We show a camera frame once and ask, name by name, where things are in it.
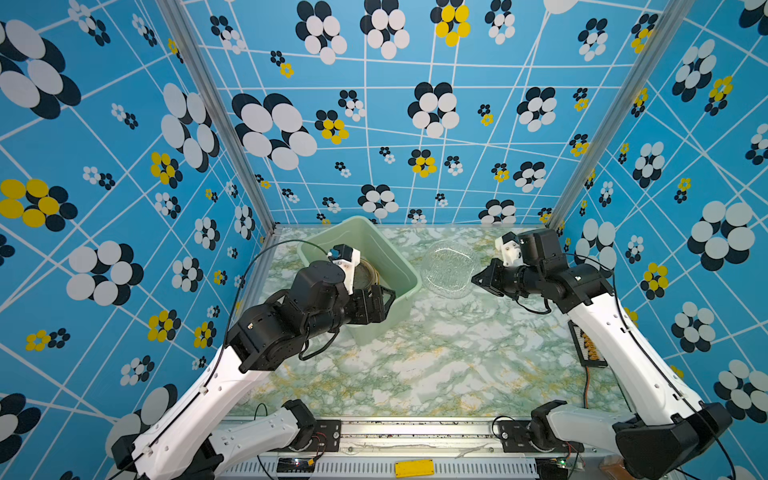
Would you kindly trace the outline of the light green plastic bin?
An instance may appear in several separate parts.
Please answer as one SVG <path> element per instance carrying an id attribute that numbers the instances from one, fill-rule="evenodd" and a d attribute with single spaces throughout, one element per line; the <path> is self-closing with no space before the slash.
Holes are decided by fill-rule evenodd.
<path id="1" fill-rule="evenodd" d="M 385 287 L 393 289 L 397 298 L 393 302 L 385 322 L 376 328 L 354 328 L 352 333 L 362 335 L 376 330 L 383 334 L 403 323 L 410 315 L 415 295 L 422 287 L 421 278 L 414 266 L 403 256 L 378 225 L 363 216 L 354 216 L 340 224 L 311 234 L 308 241 L 329 250 L 336 244 L 346 244 L 361 252 L 380 274 Z"/>

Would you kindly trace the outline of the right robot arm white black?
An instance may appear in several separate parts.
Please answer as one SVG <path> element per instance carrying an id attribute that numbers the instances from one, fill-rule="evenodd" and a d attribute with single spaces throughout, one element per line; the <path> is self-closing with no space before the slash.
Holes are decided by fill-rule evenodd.
<path id="1" fill-rule="evenodd" d="M 518 301 L 539 295 L 595 344 L 631 401 L 620 417 L 553 400 L 531 413 L 529 437 L 549 450 L 578 442 L 620 455 L 636 478 L 660 479 L 718 444 L 732 424 L 725 406 L 706 403 L 671 369 L 623 310 L 612 284 L 589 263 L 572 266 L 549 229 L 509 232 L 474 285 Z"/>

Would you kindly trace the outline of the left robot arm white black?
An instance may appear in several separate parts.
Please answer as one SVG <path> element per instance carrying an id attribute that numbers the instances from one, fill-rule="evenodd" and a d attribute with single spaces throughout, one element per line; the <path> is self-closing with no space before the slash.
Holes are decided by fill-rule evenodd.
<path id="1" fill-rule="evenodd" d="M 355 288 L 360 259 L 358 250 L 338 244 L 325 259 L 300 269 L 290 288 L 245 310 L 173 407 L 145 432 L 116 439 L 111 450 L 117 472 L 136 479 L 214 479 L 254 456 L 310 441 L 316 419 L 300 400 L 238 427 L 219 424 L 285 360 L 313 358 L 312 338 L 336 337 L 347 324 L 386 320 L 397 294 L 378 283 Z"/>

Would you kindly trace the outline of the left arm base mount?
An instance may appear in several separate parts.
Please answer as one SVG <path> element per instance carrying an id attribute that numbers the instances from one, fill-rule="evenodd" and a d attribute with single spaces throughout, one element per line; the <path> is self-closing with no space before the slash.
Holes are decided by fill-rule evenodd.
<path id="1" fill-rule="evenodd" d="M 319 419 L 315 421 L 312 432 L 301 430 L 297 437 L 285 447 L 270 452 L 338 452 L 342 434 L 342 421 L 339 419 Z"/>

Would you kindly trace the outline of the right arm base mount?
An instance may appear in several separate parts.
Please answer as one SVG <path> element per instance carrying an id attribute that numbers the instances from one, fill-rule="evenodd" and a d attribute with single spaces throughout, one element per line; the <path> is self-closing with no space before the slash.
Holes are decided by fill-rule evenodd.
<path id="1" fill-rule="evenodd" d="M 584 445 L 579 442 L 549 442 L 543 447 L 537 446 L 533 443 L 528 425 L 529 421 L 504 417 L 492 423 L 491 431 L 500 441 L 505 453 L 541 453 L 565 456 L 585 451 Z"/>

